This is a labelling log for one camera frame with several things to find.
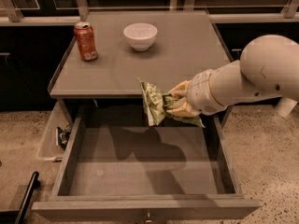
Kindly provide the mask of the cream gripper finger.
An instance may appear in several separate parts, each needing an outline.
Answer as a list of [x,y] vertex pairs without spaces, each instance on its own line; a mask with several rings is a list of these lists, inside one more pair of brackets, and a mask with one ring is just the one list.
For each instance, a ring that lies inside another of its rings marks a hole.
[[176,117],[193,118],[200,114],[200,111],[193,108],[186,97],[180,98],[166,108],[166,112]]
[[173,97],[179,98],[179,99],[182,97],[185,97],[187,95],[189,83],[190,83],[189,80],[184,80],[184,81],[180,82],[179,84],[177,84],[177,86],[175,88],[173,88],[170,91],[170,94]]

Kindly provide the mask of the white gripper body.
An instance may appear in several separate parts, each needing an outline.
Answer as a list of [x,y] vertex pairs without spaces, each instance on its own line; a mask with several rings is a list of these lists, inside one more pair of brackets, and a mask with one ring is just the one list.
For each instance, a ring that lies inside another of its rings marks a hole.
[[221,105],[212,95],[209,85],[211,75],[211,69],[195,75],[189,82],[187,89],[187,102],[189,105],[207,116],[214,115],[227,108],[227,105]]

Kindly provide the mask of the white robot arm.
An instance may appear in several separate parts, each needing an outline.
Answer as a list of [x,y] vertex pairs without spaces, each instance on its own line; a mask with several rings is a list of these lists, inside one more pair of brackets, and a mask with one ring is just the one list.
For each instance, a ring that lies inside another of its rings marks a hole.
[[238,60],[207,69],[170,91],[166,112],[192,118],[214,115],[230,105],[276,97],[299,102],[299,44],[282,35],[250,41]]

